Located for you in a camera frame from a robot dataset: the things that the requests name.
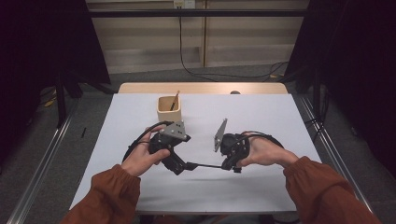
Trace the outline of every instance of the hand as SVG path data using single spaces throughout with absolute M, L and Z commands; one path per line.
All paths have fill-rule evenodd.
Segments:
M 133 176 L 140 176 L 145 173 L 153 164 L 158 165 L 160 161 L 170 155 L 168 149 L 161 149 L 154 154 L 149 154 L 149 140 L 151 133 L 156 133 L 162 126 L 158 126 L 144 135 L 140 139 L 139 145 L 132 150 L 128 158 L 122 163 L 121 168 L 128 174 Z
M 256 163 L 260 165 L 279 164 L 284 168 L 293 164 L 299 158 L 292 152 L 263 137 L 250 137 L 250 152 L 248 156 L 236 165 L 238 167 L 248 166 Z

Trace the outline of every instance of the wall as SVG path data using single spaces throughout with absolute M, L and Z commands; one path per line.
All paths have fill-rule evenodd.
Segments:
M 173 1 L 87 0 L 89 9 L 168 9 Z M 196 8 L 304 9 L 307 0 L 196 0 Z M 110 73 L 181 68 L 178 18 L 92 19 Z M 287 61 L 303 18 L 182 18 L 188 67 Z

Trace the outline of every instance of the metal rail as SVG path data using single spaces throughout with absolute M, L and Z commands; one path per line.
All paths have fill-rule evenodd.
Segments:
M 78 100 L 76 100 L 70 109 L 70 113 L 64 124 L 56 130 L 52 140 L 49 143 L 46 153 L 44 154 L 43 159 L 39 163 L 37 169 L 35 170 L 35 174 L 33 175 L 32 179 L 28 187 L 26 188 L 25 192 L 20 197 L 14 211 L 11 214 L 7 224 L 22 224 L 26 219 L 26 216 L 32 207 L 33 202 L 35 201 L 35 196 L 37 195 L 38 191 L 40 190 L 41 184 L 46 176 L 48 169 L 50 168 L 50 164 L 61 144 L 62 140 L 64 139 L 64 135 L 69 127 L 71 118 L 78 107 Z
M 304 109 L 306 113 L 308 114 L 310 119 L 315 118 L 315 114 L 312 111 L 313 106 L 311 102 L 308 100 L 307 97 L 303 97 L 302 103 L 304 105 Z M 318 123 L 314 123 L 314 127 L 318 133 L 318 136 L 320 137 L 320 140 L 323 144 L 323 146 L 326 148 L 326 151 L 328 152 L 330 159 L 332 160 L 332 164 L 334 164 L 335 170 L 342 175 L 352 186 L 352 188 L 355 191 L 355 196 L 360 200 L 366 207 L 373 213 L 373 210 L 368 203 L 367 199 L 364 197 L 363 193 L 361 192 L 361 189 L 358 186 L 358 183 L 356 183 L 355 179 L 352 177 L 352 174 L 349 172 L 347 169 L 346 164 L 344 163 L 343 159 L 341 158 L 340 153 L 338 152 L 337 148 L 335 147 L 334 143 L 332 142 L 332 139 L 330 138 L 329 134 L 327 133 L 326 129 L 322 127 L 320 129 L 320 125 Z
M 129 17 L 304 17 L 305 9 L 90 9 L 92 18 Z

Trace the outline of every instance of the orange sleeve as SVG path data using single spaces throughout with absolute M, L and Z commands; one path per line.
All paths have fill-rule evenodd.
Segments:
M 88 194 L 61 223 L 132 223 L 140 195 L 140 178 L 119 165 L 92 177 Z
M 303 223 L 380 223 L 329 165 L 302 157 L 283 173 Z

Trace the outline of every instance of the person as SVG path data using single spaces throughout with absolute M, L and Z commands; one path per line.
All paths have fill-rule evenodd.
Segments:
M 132 223 L 140 192 L 139 176 L 170 155 L 167 149 L 154 154 L 148 152 L 151 133 L 161 128 L 158 126 L 144 135 L 141 143 L 121 165 L 94 175 L 88 194 L 66 214 L 61 223 Z M 356 199 L 348 182 L 330 166 L 307 157 L 298 158 L 263 137 L 250 137 L 249 141 L 249 155 L 237 166 L 253 163 L 283 166 L 286 189 L 303 223 L 380 223 Z

